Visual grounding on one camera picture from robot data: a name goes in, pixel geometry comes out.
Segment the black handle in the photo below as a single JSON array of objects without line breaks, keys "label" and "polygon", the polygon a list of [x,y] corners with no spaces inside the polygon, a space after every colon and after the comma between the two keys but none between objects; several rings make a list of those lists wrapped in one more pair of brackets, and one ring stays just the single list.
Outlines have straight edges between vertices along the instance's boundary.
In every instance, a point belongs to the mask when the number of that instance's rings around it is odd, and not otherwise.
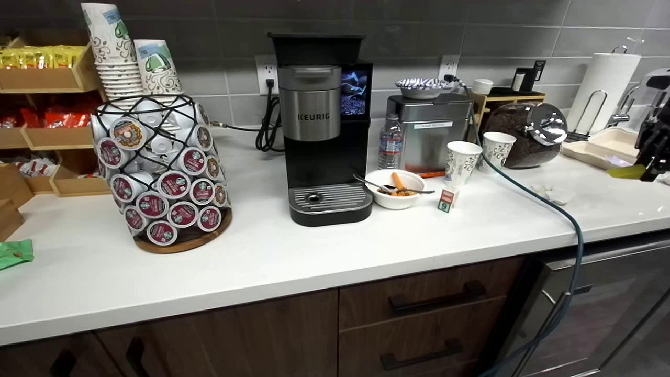
[{"label": "black handle", "polygon": [[415,301],[410,303],[402,294],[396,294],[389,297],[391,308],[398,315],[407,315],[416,311],[428,311],[446,307],[453,307],[465,303],[471,303],[483,299],[486,296],[486,289],[477,280],[465,282],[463,292],[451,294],[449,296],[437,297],[435,299]]},{"label": "black handle", "polygon": [[142,366],[142,355],[144,354],[144,342],[140,337],[134,337],[128,345],[126,360],[137,377],[149,377],[147,370]]},{"label": "black handle", "polygon": [[447,339],[444,341],[444,349],[442,351],[400,361],[396,360],[395,354],[383,354],[379,356],[379,359],[381,360],[381,365],[384,370],[391,370],[426,362],[428,360],[443,358],[444,356],[460,354],[461,352],[463,352],[463,345],[458,339]]},{"label": "black handle", "polygon": [[53,377],[70,377],[75,364],[77,364],[77,358],[69,349],[63,349],[49,368],[49,374]]}]

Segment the jar lid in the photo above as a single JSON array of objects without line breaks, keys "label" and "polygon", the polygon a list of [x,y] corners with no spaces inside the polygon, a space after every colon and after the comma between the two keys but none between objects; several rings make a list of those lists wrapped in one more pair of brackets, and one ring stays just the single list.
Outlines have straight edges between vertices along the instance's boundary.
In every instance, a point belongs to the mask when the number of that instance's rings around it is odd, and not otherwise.
[{"label": "jar lid", "polygon": [[567,137],[565,115],[549,103],[529,105],[526,134],[545,146],[560,144]]}]

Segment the kitchen counter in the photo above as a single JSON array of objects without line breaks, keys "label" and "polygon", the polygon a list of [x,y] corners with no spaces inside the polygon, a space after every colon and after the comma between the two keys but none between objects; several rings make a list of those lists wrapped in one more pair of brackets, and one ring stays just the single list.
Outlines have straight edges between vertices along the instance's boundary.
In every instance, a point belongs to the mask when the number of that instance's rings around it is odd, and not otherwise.
[{"label": "kitchen counter", "polygon": [[[227,158],[234,216],[181,254],[135,246],[110,196],[38,195],[10,240],[35,260],[0,271],[0,345],[574,245],[562,216],[499,176],[475,172],[451,213],[439,193],[404,211],[375,205],[360,223],[308,228],[289,217],[283,157]],[[616,180],[558,156],[510,171],[572,190],[586,241],[670,228],[670,186]],[[442,178],[427,180],[440,190]]]}]

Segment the glass coffee bean jar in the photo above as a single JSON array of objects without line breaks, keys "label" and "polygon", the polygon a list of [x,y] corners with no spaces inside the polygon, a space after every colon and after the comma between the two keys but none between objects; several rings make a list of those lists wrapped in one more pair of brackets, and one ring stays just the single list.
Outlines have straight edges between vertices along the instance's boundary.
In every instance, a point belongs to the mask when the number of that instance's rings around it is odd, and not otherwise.
[{"label": "glass coffee bean jar", "polygon": [[552,160],[567,137],[565,116],[556,106],[541,102],[509,103],[496,109],[482,129],[514,136],[504,166],[532,168]]}]

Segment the plastic water bottle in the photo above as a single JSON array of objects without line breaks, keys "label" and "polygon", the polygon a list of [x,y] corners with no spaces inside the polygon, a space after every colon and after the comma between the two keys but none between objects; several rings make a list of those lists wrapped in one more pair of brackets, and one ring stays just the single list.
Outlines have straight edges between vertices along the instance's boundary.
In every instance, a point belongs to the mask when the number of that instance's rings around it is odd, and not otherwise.
[{"label": "plastic water bottle", "polygon": [[388,114],[379,133],[378,169],[398,169],[403,152],[403,129],[397,114]]}]

